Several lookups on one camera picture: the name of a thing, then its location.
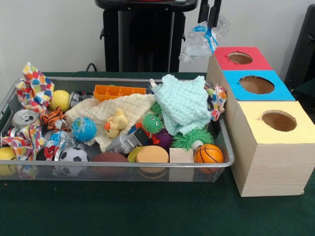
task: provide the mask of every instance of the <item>wire mesh basket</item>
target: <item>wire mesh basket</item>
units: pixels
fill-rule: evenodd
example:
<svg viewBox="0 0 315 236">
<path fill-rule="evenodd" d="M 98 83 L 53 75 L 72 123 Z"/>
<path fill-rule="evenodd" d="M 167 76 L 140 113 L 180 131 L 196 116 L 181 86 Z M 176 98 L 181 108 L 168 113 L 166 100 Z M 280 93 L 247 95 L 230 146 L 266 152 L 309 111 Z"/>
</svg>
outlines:
<svg viewBox="0 0 315 236">
<path fill-rule="evenodd" d="M 93 91 L 95 85 L 115 85 L 146 88 L 149 80 L 115 78 L 51 77 L 55 90 Z M 0 131 L 11 126 L 15 112 L 22 108 L 13 85 L 0 104 Z M 223 152 L 224 162 L 201 163 L 129 163 L 129 162 L 64 162 L 64 161 L 7 161 L 0 160 L 0 179 L 5 180 L 78 180 L 78 181 L 181 181 L 215 182 L 225 167 L 234 162 L 234 154 L 223 118 L 211 122 L 209 130 Z M 100 154 L 98 144 L 85 146 L 90 159 Z"/>
</svg>

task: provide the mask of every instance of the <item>tiger toy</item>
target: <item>tiger toy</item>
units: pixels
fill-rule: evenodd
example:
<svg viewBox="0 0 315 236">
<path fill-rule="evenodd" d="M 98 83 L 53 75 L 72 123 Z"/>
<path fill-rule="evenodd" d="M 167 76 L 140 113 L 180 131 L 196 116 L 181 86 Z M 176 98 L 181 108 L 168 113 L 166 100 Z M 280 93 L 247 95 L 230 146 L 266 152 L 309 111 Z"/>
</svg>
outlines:
<svg viewBox="0 0 315 236">
<path fill-rule="evenodd" d="M 53 112 L 40 115 L 40 120 L 43 124 L 47 125 L 49 130 L 63 130 L 66 132 L 70 132 L 71 130 L 68 128 L 67 123 L 65 120 L 67 116 L 63 114 L 60 107 L 57 107 Z"/>
</svg>

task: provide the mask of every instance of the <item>orange plastic tray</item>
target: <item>orange plastic tray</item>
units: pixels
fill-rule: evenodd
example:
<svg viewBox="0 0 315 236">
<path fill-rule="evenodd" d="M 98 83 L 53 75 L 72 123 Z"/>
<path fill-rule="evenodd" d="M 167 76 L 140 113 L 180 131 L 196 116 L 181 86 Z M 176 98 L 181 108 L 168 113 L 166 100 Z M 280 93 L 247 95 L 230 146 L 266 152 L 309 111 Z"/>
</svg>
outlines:
<svg viewBox="0 0 315 236">
<path fill-rule="evenodd" d="M 134 87 L 96 85 L 94 90 L 94 98 L 102 102 L 104 100 L 115 99 L 117 97 L 129 96 L 134 93 L 146 94 L 146 89 Z"/>
</svg>

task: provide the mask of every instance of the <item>white wall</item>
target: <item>white wall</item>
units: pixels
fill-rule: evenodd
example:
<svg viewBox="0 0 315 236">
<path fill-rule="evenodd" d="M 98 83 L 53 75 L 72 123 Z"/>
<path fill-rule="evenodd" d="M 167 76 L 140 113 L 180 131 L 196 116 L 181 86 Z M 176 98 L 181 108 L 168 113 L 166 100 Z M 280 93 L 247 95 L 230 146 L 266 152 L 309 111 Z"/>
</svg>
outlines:
<svg viewBox="0 0 315 236">
<path fill-rule="evenodd" d="M 284 79 L 308 5 L 313 0 L 223 0 L 231 27 L 222 46 L 257 46 Z M 186 33 L 197 22 L 186 13 Z M 30 61 L 42 71 L 80 71 L 89 62 L 105 70 L 99 40 L 102 9 L 94 0 L 2 0 L 0 7 L 0 100 Z M 205 72 L 208 59 L 180 65 Z"/>
</svg>

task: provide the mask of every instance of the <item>rubber duck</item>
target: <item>rubber duck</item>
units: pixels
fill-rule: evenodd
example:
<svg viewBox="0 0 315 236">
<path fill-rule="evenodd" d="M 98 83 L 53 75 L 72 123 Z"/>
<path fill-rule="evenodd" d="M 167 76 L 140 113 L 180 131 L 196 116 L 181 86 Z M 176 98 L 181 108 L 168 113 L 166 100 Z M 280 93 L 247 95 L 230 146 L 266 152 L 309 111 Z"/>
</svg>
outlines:
<svg viewBox="0 0 315 236">
<path fill-rule="evenodd" d="M 127 125 L 128 120 L 122 109 L 117 108 L 114 115 L 107 119 L 107 122 L 104 124 L 104 129 L 110 138 L 116 138 L 120 131 L 125 129 Z"/>
</svg>

